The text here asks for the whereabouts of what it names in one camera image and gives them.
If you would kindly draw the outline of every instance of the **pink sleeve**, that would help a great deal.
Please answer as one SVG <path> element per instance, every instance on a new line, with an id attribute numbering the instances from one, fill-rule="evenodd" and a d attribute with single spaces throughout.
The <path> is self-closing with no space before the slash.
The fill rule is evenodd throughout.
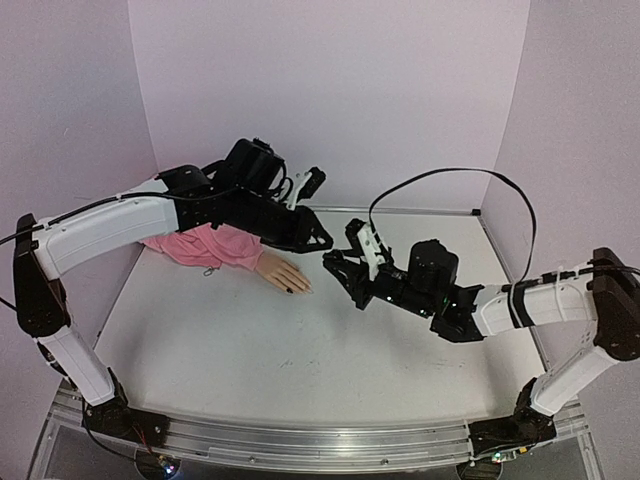
<path id="1" fill-rule="evenodd" d="M 229 225 L 221 225 L 216 230 L 206 227 L 198 227 L 195 233 L 212 255 L 227 265 L 255 270 L 264 251 L 260 238 Z"/>
<path id="2" fill-rule="evenodd" d="M 182 265 L 217 268 L 223 263 L 255 270 L 263 249 L 260 239 L 228 225 L 209 224 L 183 233 L 148 238 L 143 243 Z"/>

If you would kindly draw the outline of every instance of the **cable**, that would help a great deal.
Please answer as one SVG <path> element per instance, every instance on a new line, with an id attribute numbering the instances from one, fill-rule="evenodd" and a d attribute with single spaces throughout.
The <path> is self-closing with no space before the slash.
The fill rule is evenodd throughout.
<path id="1" fill-rule="evenodd" d="M 290 177 L 285 178 L 285 180 L 289 180 L 289 189 L 287 190 L 287 193 L 285 195 L 282 195 L 278 201 L 280 203 L 284 203 L 287 201 L 287 198 L 289 198 L 289 195 L 291 195 L 291 191 L 293 190 L 293 180 L 291 180 Z"/>
<path id="2" fill-rule="evenodd" d="M 376 227 L 375 227 L 375 224 L 373 223 L 373 218 L 372 218 L 371 214 L 372 214 L 373 209 L 375 208 L 375 206 L 383 198 L 385 198 L 388 195 L 400 190 L 401 188 L 404 188 L 404 187 L 406 187 L 408 185 L 411 185 L 414 182 L 417 182 L 418 180 L 422 180 L 423 178 L 430 177 L 432 175 L 437 175 L 439 173 L 446 173 L 446 172 L 482 172 L 482 173 L 487 173 L 487 174 L 493 175 L 497 179 L 501 180 L 507 186 L 511 187 L 512 189 L 514 189 L 516 192 L 518 192 L 520 194 L 520 196 L 524 200 L 524 203 L 527 205 L 527 209 L 529 210 L 529 214 L 531 215 L 531 248 L 529 250 L 529 258 L 527 259 L 527 265 L 526 265 L 526 267 L 524 269 L 524 273 L 522 274 L 522 278 L 519 280 L 520 282 L 523 281 L 525 278 L 527 278 L 527 275 L 529 274 L 529 269 L 531 268 L 531 261 L 533 259 L 533 248 L 534 248 L 534 245 L 535 245 L 535 242 L 536 242 L 536 235 L 537 235 L 537 232 L 538 232 L 538 220 L 536 219 L 536 214 L 535 214 L 535 211 L 533 210 L 533 206 L 531 205 L 531 202 L 529 201 L 529 198 L 524 193 L 522 188 L 520 188 L 520 186 L 517 183 L 515 183 L 513 180 L 508 178 L 506 175 L 504 175 L 502 173 L 499 173 L 499 172 L 494 172 L 493 170 L 485 170 L 483 168 L 467 168 L 467 167 L 438 168 L 436 170 L 430 170 L 428 172 L 421 173 L 420 175 L 416 175 L 415 177 L 412 177 L 409 180 L 406 180 L 406 181 L 404 181 L 402 183 L 399 183 L 395 187 L 390 188 L 386 192 L 384 192 L 381 195 L 379 195 L 378 198 L 376 198 L 371 203 L 371 205 L 369 206 L 369 223 L 371 224 L 371 229 L 373 231 L 373 234 L 377 237 L 377 240 L 380 241 L 380 237 L 377 234 Z"/>
<path id="3" fill-rule="evenodd" d="M 135 462 L 135 458 L 130 457 L 128 455 L 125 455 L 124 453 L 120 453 L 120 452 L 118 452 L 116 450 L 112 450 L 111 448 L 107 447 L 105 444 L 99 442 L 98 439 L 93 436 L 93 433 L 91 433 L 91 430 L 89 429 L 89 426 L 87 424 L 87 410 L 86 410 L 86 403 L 85 403 L 84 398 L 82 399 L 82 426 L 87 431 L 87 435 L 89 435 L 89 438 L 91 440 L 93 440 L 93 443 L 98 445 L 100 448 L 102 448 L 103 450 L 106 450 L 107 452 L 109 452 L 109 453 L 111 453 L 113 455 L 116 455 L 118 457 L 124 458 L 126 460 L 131 461 L 131 462 Z"/>
<path id="4" fill-rule="evenodd" d="M 593 267 L 578 270 L 578 275 L 586 275 L 588 273 L 596 272 L 625 272 L 632 273 L 640 277 L 640 268 L 628 267 L 626 265 L 594 265 Z"/>
<path id="5" fill-rule="evenodd" d="M 17 312 L 18 309 L 15 307 L 15 305 L 12 305 L 11 303 L 9 303 L 8 301 L 6 301 L 4 298 L 0 297 L 0 303 L 2 303 L 5 307 L 10 308 L 11 310 L 13 310 L 14 312 Z"/>
<path id="6" fill-rule="evenodd" d="M 120 196 L 113 196 L 108 198 L 103 198 L 102 200 L 98 200 L 96 202 L 90 203 L 88 205 L 84 205 L 80 208 L 72 210 L 69 213 L 65 213 L 64 215 L 60 215 L 59 217 L 54 218 L 49 222 L 49 225 L 55 225 L 56 223 L 63 222 L 68 220 L 71 217 L 75 217 L 81 213 L 86 212 L 87 210 L 91 210 L 92 208 L 100 207 L 102 205 L 106 205 L 108 203 L 119 202 L 121 200 L 129 200 L 131 198 L 145 198 L 145 197 L 156 197 L 156 198 L 165 198 L 167 200 L 178 200 L 182 202 L 202 202 L 205 200 L 213 200 L 219 197 L 224 197 L 225 195 L 229 195 L 230 193 L 236 191 L 236 188 L 231 188 L 229 190 L 225 190 L 220 193 L 216 193 L 214 195 L 208 195 L 206 197 L 180 197 L 178 195 L 170 195 L 168 193 L 161 192 L 133 192 L 133 193 L 123 193 Z"/>
<path id="7" fill-rule="evenodd" d="M 284 163 L 282 163 L 281 170 L 282 170 L 282 178 L 280 179 L 280 183 L 278 183 L 278 186 L 277 186 L 276 188 L 271 189 L 271 190 L 267 190 L 267 193 L 268 193 L 271 197 L 274 197 L 274 196 L 276 196 L 276 195 L 280 195 L 280 194 L 282 193 L 282 189 L 283 189 L 283 186 L 284 186 L 284 182 L 285 182 L 285 180 L 286 180 L 287 178 L 289 178 L 289 177 L 287 176 L 287 166 L 286 166 Z"/>

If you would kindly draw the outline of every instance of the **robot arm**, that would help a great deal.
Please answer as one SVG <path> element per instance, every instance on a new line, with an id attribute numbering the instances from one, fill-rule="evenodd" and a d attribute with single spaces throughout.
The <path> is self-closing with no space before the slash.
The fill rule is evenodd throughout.
<path id="1" fill-rule="evenodd" d="M 458 257 L 437 240 L 415 244 L 405 272 L 369 224 L 352 220 L 346 236 L 351 249 L 325 253 L 323 263 L 361 310 L 377 297 L 430 318 L 430 329 L 455 343 L 549 323 L 587 324 L 566 359 L 523 388 L 513 415 L 470 425 L 476 458 L 553 439 L 553 416 L 567 401 L 609 367 L 640 356 L 640 284 L 614 270 L 626 267 L 609 249 L 595 250 L 593 267 L 463 288 L 455 285 Z"/>
<path id="2" fill-rule="evenodd" d="M 312 168 L 302 185 L 292 181 L 290 194 L 283 196 L 282 188 L 271 189 L 280 171 L 285 172 L 282 186 L 284 160 L 257 139 L 240 140 L 226 160 L 202 170 L 175 168 L 81 211 L 40 222 L 33 215 L 19 220 L 13 263 L 18 323 L 87 401 L 92 430 L 138 441 L 131 429 L 135 422 L 157 446 L 163 432 L 155 427 L 166 423 L 166 417 L 128 408 L 113 372 L 76 331 L 60 277 L 118 247 L 206 223 L 235 226 L 281 250 L 330 249 L 333 239 L 315 214 L 297 205 L 311 198 L 324 173 Z"/>

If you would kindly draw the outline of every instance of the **mannequin hand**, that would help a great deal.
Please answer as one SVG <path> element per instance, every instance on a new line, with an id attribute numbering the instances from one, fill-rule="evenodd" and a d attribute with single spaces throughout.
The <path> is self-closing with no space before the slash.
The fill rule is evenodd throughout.
<path id="1" fill-rule="evenodd" d="M 312 293 L 311 282 L 295 265 L 274 253 L 264 252 L 256 265 L 256 272 L 267 282 L 287 293 Z"/>

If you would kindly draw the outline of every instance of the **white tabletop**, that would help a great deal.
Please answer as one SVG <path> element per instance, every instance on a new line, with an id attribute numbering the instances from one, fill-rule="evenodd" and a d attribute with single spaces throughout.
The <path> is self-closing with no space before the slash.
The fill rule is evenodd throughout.
<path id="1" fill-rule="evenodd" d="M 319 214 L 337 248 L 354 216 Z M 458 284 L 506 281 L 477 218 L 376 218 L 401 268 L 413 243 L 438 238 L 460 257 Z M 380 300 L 357 310 L 321 253 L 284 255 L 313 294 L 290 296 L 230 267 L 205 277 L 145 250 L 96 347 L 132 406 L 260 424 L 476 419 L 510 413 L 543 371 L 526 330 L 451 344 Z"/>

